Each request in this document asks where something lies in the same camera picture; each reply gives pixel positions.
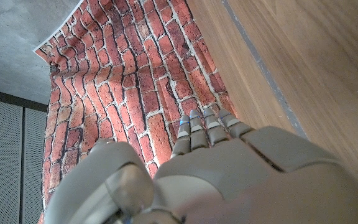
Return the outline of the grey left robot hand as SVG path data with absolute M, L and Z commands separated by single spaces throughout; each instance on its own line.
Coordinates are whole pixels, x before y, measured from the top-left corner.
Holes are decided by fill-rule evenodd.
M 45 223 L 358 223 L 358 181 L 328 151 L 227 110 L 180 120 L 150 176 L 126 142 L 97 141 L 56 188 Z

